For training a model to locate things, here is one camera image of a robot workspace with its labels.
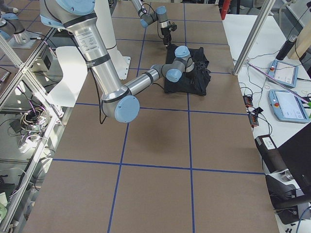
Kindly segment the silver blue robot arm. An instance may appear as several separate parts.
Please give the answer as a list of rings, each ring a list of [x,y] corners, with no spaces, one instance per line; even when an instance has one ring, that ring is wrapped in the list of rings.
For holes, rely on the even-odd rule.
[[[172,44],[171,32],[177,29],[177,25],[168,20],[166,7],[160,6],[154,10],[151,5],[142,3],[140,0],[132,0],[132,4],[137,11],[142,27],[147,28],[154,22],[157,22],[162,34],[162,36],[160,36],[157,29],[159,38],[162,39],[164,46],[170,46]]]
[[[175,59],[171,64],[153,65],[126,84],[122,84],[96,26],[97,15],[93,0],[42,0],[40,17],[44,25],[65,29],[77,41],[86,66],[93,72],[103,95],[101,111],[118,122],[134,120],[140,110],[136,94],[165,77],[176,83],[186,72],[193,71],[195,65],[186,46],[175,49]]]

